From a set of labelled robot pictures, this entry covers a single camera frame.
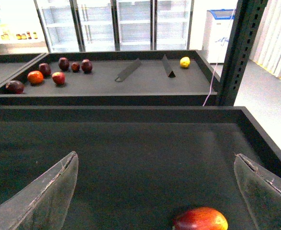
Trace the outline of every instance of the apple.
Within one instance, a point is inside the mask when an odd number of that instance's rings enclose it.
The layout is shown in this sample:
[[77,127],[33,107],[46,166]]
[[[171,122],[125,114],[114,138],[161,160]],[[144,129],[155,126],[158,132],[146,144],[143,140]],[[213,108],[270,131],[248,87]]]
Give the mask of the apple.
[[92,63],[88,59],[84,59],[81,65],[82,70],[84,73],[90,73],[92,71]]
[[56,72],[52,74],[52,80],[55,82],[56,85],[63,85],[65,84],[65,74],[63,72]]
[[214,208],[199,207],[179,215],[174,230],[227,230],[225,217]]
[[74,73],[79,71],[79,63],[78,62],[73,62],[71,65],[71,69]]
[[69,60],[65,57],[61,57],[58,61],[58,66],[62,71],[67,71],[69,69]]
[[12,80],[6,83],[5,88],[7,91],[15,94],[21,94],[24,90],[24,85],[18,80]]
[[39,71],[43,74],[44,77],[51,75],[51,68],[47,63],[40,64]]

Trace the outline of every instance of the yellow lemon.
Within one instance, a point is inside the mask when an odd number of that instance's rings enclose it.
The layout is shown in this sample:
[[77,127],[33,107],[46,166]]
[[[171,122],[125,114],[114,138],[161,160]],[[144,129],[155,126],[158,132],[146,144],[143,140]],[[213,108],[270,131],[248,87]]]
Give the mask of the yellow lemon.
[[190,59],[189,57],[183,57],[181,60],[180,60],[180,66],[183,67],[183,68],[188,68],[190,65]]

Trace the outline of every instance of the white curtain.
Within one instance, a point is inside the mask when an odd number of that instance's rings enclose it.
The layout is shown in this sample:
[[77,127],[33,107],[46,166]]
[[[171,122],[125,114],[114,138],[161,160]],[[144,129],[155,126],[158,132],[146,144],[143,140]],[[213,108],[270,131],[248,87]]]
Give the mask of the white curtain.
[[281,79],[281,0],[269,0],[250,59]]

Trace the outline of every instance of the chest freezer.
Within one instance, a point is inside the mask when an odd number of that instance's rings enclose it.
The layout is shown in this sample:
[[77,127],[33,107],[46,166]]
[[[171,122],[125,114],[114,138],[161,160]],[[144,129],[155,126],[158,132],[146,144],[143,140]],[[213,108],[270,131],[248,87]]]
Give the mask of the chest freezer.
[[209,63],[224,63],[225,61],[234,19],[232,13],[233,10],[208,10],[206,13],[202,49]]

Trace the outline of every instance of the black display stand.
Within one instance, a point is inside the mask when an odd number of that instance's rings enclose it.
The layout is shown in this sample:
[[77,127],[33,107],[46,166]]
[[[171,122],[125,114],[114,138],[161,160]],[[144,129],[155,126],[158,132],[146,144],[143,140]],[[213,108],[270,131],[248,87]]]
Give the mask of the black display stand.
[[255,230],[236,154],[281,178],[281,150],[243,107],[0,106],[0,204],[73,150],[64,230],[171,230],[174,211],[198,206]]
[[[60,57],[71,63],[91,60],[93,70],[64,72],[66,84],[57,87],[50,77],[40,85],[27,81],[30,71],[40,63],[48,63],[52,73],[61,71]],[[180,67],[180,59],[189,57],[188,69]],[[3,105],[202,105],[210,91],[213,68],[197,50],[130,51],[92,53],[51,53],[6,81],[25,84],[24,94],[9,94],[4,82],[0,86]],[[207,104],[215,105],[221,86],[216,81]]]

